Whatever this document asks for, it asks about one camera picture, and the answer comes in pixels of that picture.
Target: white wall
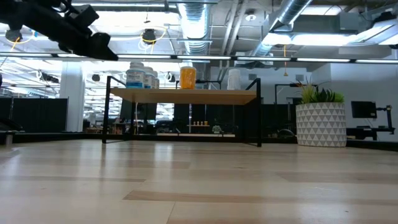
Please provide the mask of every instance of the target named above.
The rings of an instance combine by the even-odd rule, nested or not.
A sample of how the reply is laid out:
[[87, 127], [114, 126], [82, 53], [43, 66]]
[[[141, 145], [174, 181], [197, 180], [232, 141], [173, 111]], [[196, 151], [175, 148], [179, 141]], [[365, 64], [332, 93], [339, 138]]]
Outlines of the white wall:
[[[386, 58], [395, 59], [396, 53]], [[359, 119], [352, 117], [351, 101], [375, 101], [377, 107], [392, 105], [392, 125], [398, 126], [398, 65], [365, 65], [331, 63], [315, 70], [312, 75], [315, 82], [327, 82], [324, 88], [331, 88], [345, 96], [347, 127], [387, 126], [387, 113], [377, 112], [377, 119]], [[380, 141], [398, 141], [398, 135], [378, 133]]]
[[[258, 78], [261, 78], [261, 96], [264, 98], [264, 104], [273, 104], [275, 102], [274, 88], [275, 84], [291, 84], [296, 83], [296, 75], [304, 75], [304, 80], [306, 77], [310, 79], [311, 73], [307, 72], [306, 68], [288, 68], [287, 73], [289, 76], [285, 77], [285, 70], [283, 68], [279, 70], [274, 70], [273, 68], [255, 68], [253, 70], [248, 70], [245, 68], [239, 68], [241, 71], [241, 89], [245, 90], [246, 87], [250, 85], [252, 81], [249, 80], [249, 74], [256, 74]], [[211, 68], [211, 79], [216, 80], [218, 76], [218, 67]], [[228, 81], [228, 73], [225, 75], [222, 88], [226, 90]], [[287, 97], [300, 97], [300, 88], [286, 87], [278, 94], [278, 104], [286, 104]]]

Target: wooden floor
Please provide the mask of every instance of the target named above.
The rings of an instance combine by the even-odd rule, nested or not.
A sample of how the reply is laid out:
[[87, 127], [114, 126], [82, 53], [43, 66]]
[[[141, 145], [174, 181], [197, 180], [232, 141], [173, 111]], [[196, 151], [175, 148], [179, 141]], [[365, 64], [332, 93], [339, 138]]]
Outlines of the wooden floor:
[[233, 143], [0, 147], [0, 223], [398, 223], [398, 153]]

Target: white geometric planter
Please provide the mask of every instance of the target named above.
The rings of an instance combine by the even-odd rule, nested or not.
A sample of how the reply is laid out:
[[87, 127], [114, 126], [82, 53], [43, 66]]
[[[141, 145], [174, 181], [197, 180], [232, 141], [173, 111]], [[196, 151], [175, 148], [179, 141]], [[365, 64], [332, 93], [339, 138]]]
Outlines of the white geometric planter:
[[296, 106], [297, 141], [302, 146], [345, 147], [344, 103], [307, 103]]

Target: column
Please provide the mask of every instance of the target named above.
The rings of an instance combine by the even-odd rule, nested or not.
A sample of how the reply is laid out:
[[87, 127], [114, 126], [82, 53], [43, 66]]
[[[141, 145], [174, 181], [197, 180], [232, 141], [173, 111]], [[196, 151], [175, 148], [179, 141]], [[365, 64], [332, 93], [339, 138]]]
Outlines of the column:
[[85, 76], [81, 62], [63, 62], [60, 98], [68, 98], [67, 131], [83, 130]]

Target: orange bottle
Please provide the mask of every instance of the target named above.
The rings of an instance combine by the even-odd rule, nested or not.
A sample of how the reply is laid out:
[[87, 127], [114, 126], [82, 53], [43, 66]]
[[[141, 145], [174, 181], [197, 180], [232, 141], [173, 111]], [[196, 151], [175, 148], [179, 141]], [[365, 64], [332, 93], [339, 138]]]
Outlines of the orange bottle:
[[197, 79], [197, 70], [194, 67], [182, 67], [180, 70], [181, 89], [194, 90]]

